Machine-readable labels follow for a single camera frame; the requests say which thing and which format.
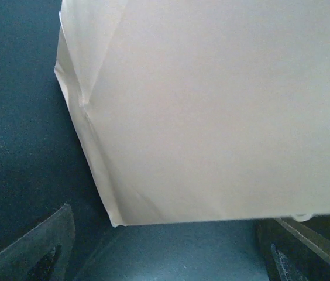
dark floor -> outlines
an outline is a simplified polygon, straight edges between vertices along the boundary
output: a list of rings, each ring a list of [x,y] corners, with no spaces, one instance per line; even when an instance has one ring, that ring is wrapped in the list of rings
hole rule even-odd
[[[71,205],[72,280],[267,280],[252,222],[113,228],[53,73],[60,0],[0,0],[0,248]]]

dark wall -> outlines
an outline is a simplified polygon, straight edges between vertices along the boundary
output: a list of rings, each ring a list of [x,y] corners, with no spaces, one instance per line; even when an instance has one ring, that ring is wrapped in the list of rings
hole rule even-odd
[[[70,280],[111,226],[53,73],[60,7],[0,1],[0,245],[69,203]]]

wrinkled paper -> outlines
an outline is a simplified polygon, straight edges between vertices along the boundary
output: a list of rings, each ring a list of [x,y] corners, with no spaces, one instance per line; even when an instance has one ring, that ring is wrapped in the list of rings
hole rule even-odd
[[[330,1],[64,0],[60,20],[113,225],[330,213]]]

brown paper bag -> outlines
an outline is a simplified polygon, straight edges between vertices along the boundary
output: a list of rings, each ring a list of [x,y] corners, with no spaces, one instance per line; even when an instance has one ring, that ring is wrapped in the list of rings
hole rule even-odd
[[[330,1],[64,0],[60,20],[113,225],[330,213]]]

dark background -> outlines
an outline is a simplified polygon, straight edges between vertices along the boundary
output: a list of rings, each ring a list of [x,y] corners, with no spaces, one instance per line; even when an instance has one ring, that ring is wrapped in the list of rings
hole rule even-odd
[[[0,246],[69,203],[70,280],[112,227],[53,73],[60,7],[0,0]]]

